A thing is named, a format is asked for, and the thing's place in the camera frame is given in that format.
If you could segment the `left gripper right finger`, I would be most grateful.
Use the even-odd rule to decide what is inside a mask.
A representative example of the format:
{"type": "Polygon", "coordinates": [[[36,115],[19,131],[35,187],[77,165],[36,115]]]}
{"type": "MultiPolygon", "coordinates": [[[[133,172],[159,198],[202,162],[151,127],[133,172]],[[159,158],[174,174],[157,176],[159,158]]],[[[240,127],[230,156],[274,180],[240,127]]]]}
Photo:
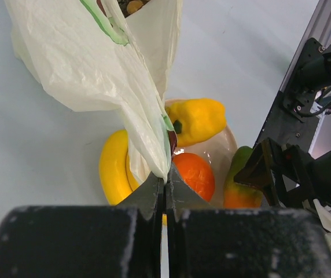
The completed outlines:
{"type": "Polygon", "coordinates": [[[324,232],[304,210],[214,208],[175,166],[165,196],[170,277],[331,277],[324,232]]]}

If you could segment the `yellow fake bell pepper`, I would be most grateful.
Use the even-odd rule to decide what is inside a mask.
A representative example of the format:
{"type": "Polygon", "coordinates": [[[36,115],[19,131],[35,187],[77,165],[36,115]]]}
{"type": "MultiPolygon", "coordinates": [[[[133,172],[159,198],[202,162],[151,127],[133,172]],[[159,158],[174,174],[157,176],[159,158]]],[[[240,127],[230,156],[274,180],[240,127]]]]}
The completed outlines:
{"type": "Polygon", "coordinates": [[[179,147],[209,140],[227,125],[225,106],[210,98],[176,101],[165,110],[175,129],[179,147]]]}

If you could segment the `yellow fake banana bunch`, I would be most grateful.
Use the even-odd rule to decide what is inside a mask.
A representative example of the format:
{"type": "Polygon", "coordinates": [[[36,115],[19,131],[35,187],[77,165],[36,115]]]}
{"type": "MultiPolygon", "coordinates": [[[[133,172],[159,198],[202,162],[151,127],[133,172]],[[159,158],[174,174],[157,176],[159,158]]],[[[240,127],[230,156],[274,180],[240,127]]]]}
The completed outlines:
{"type": "Polygon", "coordinates": [[[130,170],[128,135],[125,129],[111,134],[99,159],[98,172],[105,197],[115,206],[132,194],[140,184],[130,170]]]}

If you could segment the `pink ceramic plate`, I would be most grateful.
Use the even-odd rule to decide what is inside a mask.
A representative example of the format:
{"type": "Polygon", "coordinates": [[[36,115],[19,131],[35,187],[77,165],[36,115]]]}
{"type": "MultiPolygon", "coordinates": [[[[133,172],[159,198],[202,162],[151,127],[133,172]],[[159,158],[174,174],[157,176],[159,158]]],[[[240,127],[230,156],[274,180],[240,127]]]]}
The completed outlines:
{"type": "MultiPolygon", "coordinates": [[[[182,99],[168,100],[165,105],[168,106],[176,101],[182,101],[182,99]]],[[[231,160],[236,150],[236,140],[232,131],[228,125],[226,125],[220,133],[209,140],[189,147],[179,147],[177,140],[174,156],[181,153],[194,153],[202,157],[210,165],[215,177],[215,192],[209,203],[215,207],[222,207],[225,178],[230,169],[231,160]]]]}

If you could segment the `pale green plastic bag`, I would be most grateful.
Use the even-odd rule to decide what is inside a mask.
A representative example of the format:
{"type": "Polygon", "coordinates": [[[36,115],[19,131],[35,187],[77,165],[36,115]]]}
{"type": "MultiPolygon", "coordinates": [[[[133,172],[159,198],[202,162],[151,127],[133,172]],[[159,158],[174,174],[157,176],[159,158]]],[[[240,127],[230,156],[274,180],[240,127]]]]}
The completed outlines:
{"type": "Polygon", "coordinates": [[[44,91],[73,111],[117,110],[131,170],[166,178],[171,122],[164,93],[181,30],[181,1],[125,16],[117,1],[6,1],[12,44],[44,91]]]}

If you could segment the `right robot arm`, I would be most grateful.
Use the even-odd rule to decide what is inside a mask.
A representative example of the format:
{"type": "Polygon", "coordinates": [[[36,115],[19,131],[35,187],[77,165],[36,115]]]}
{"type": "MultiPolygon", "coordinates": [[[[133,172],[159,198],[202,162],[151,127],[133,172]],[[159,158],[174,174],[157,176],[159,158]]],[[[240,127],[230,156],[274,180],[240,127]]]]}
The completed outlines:
{"type": "Polygon", "coordinates": [[[253,149],[234,181],[261,191],[271,207],[302,209],[314,201],[331,208],[331,151],[314,159],[298,145],[267,138],[253,149]]]}

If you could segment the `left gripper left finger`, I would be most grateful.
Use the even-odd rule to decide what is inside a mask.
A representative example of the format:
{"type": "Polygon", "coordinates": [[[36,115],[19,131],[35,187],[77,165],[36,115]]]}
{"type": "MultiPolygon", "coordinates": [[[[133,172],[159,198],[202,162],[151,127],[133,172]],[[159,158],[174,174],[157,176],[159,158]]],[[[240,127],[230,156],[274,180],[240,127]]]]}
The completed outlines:
{"type": "Polygon", "coordinates": [[[0,223],[0,277],[159,277],[164,182],[115,206],[21,206],[0,223]]]}

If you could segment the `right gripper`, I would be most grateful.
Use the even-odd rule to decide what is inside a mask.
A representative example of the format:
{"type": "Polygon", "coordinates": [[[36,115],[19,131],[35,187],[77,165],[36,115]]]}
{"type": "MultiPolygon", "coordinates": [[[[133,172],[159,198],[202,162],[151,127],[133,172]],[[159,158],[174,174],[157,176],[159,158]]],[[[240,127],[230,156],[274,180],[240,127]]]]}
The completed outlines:
{"type": "Polygon", "coordinates": [[[308,169],[313,161],[298,145],[279,145],[267,138],[254,147],[234,181],[261,191],[271,207],[315,211],[318,194],[308,169]]]}

